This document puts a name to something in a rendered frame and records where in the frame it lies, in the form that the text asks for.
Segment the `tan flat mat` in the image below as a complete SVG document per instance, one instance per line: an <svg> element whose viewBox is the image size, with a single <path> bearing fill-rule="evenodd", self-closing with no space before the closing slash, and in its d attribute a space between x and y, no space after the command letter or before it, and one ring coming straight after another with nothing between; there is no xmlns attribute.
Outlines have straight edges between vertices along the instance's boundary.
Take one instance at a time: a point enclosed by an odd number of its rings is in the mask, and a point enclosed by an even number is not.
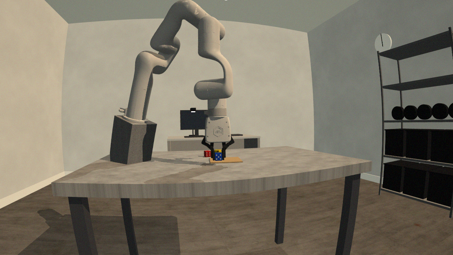
<svg viewBox="0 0 453 255"><path fill-rule="evenodd" d="M239 157L233 158L224 158L222 161L213 161L213 158L210 158L210 163L241 163L243 162Z"/></svg>

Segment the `dark blue die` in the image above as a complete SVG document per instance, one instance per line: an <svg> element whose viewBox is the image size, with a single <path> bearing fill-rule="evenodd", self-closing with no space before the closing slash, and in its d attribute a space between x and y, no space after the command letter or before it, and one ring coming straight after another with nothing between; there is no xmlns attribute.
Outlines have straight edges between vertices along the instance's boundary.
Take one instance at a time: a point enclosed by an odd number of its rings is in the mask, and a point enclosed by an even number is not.
<svg viewBox="0 0 453 255"><path fill-rule="evenodd" d="M215 161L222 161L222 153L215 152Z"/></svg>

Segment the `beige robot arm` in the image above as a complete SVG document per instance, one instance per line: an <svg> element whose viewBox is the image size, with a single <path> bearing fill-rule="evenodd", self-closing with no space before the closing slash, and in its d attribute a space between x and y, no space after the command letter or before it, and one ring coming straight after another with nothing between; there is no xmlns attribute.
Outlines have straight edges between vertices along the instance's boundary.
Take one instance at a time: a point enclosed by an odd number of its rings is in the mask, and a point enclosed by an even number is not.
<svg viewBox="0 0 453 255"><path fill-rule="evenodd" d="M194 1L179 0L171 6L150 41L151 47L159 53L142 51L136 57L128 108L119 108L119 112L124 113L123 119L148 123L146 113L153 86L153 74L163 74L179 52L180 40L176 34L183 19L199 28L199 56L219 62L224 72L223 79L197 82L194 94L200 100L208 101L208 111L204 111L204 114L227 116L226 98L233 94L233 71L227 59L220 53L220 40L225 36L225 28Z"/></svg>

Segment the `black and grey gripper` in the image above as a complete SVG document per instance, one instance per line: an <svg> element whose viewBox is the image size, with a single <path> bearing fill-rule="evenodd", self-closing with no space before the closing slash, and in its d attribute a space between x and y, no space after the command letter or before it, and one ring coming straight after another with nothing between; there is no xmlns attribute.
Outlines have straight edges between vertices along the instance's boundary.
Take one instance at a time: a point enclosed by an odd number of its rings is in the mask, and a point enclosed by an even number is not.
<svg viewBox="0 0 453 255"><path fill-rule="evenodd" d="M210 144L208 143L211 143ZM222 142L222 160L225 158L225 150L234 143L231 136L230 121L227 116L208 116L205 121L205 137L202 144L211 150L211 158L215 160L214 143ZM227 144L225 144L228 142Z"/></svg>

